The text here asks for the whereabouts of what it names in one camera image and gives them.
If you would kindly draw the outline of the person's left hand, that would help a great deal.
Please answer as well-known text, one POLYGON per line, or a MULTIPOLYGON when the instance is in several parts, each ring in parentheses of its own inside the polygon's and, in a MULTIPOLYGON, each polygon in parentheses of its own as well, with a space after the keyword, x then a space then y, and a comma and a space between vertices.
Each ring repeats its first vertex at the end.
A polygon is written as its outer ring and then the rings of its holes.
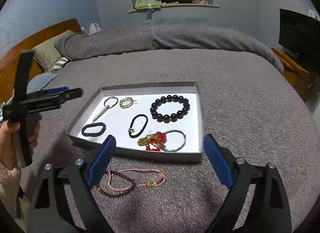
MULTIPOLYGON (((39 138, 40 131, 40 121, 42 120, 42 116, 37 116, 37 124, 31 134, 28 135, 28 142, 32 148, 37 146, 37 139, 39 138)), ((18 132, 20 129, 20 123, 5 121, 1 126, 1 163, 8 170, 12 170, 14 168, 16 162, 16 154, 14 144, 12 142, 12 133, 18 132)))

